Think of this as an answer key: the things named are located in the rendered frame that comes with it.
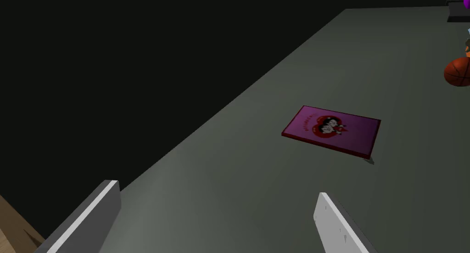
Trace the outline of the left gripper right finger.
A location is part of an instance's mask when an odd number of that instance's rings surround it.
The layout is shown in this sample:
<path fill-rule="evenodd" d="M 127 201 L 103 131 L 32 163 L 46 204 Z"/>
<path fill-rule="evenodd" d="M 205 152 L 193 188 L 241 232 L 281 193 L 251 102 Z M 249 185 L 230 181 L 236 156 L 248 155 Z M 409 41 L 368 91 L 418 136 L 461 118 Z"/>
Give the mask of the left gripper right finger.
<path fill-rule="evenodd" d="M 313 219 L 325 253 L 378 253 L 337 199 L 318 195 Z"/>

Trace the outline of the grey table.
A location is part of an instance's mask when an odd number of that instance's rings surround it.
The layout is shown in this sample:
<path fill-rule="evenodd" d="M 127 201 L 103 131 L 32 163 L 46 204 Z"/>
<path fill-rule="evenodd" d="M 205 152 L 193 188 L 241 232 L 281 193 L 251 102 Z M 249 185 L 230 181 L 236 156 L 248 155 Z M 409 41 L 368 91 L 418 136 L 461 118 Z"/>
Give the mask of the grey table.
<path fill-rule="evenodd" d="M 470 23 L 347 9 L 121 192 L 100 253 L 322 253 L 335 197 L 378 253 L 470 253 Z M 374 164 L 281 136 L 302 105 L 381 120 Z"/>

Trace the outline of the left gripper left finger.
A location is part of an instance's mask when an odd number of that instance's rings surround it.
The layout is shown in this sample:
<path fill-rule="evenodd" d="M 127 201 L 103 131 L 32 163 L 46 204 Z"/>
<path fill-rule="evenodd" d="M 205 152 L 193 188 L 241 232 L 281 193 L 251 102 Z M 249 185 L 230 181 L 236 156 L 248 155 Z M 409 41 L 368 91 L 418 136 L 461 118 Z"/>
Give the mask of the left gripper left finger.
<path fill-rule="evenodd" d="M 99 253 L 121 209 L 117 180 L 105 180 L 34 253 Z"/>

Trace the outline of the orange basketball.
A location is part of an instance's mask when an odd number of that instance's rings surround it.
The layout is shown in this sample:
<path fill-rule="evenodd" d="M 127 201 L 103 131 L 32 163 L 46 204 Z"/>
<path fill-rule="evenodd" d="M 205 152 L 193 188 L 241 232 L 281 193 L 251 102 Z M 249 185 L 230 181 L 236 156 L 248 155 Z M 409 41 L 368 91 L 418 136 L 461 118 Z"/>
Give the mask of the orange basketball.
<path fill-rule="evenodd" d="M 445 67 L 443 76 L 450 85 L 470 86 L 470 57 L 460 57 L 450 62 Z"/>

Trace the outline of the black box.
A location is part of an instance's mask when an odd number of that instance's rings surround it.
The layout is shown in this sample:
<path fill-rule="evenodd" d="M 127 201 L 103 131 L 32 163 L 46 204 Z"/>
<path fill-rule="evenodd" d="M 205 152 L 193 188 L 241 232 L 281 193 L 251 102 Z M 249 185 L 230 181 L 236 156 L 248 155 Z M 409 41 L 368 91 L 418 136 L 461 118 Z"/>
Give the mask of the black box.
<path fill-rule="evenodd" d="M 470 9 L 466 9 L 463 0 L 447 0 L 449 10 L 447 22 L 470 22 Z"/>

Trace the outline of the purple book with red heart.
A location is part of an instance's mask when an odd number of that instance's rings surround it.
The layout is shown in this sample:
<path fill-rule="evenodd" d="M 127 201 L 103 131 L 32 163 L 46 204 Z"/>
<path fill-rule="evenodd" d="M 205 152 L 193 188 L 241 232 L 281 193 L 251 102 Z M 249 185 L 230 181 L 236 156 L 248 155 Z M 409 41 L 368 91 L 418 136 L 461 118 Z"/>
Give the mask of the purple book with red heart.
<path fill-rule="evenodd" d="M 281 135 L 369 160 L 380 124 L 379 119 L 304 105 Z"/>

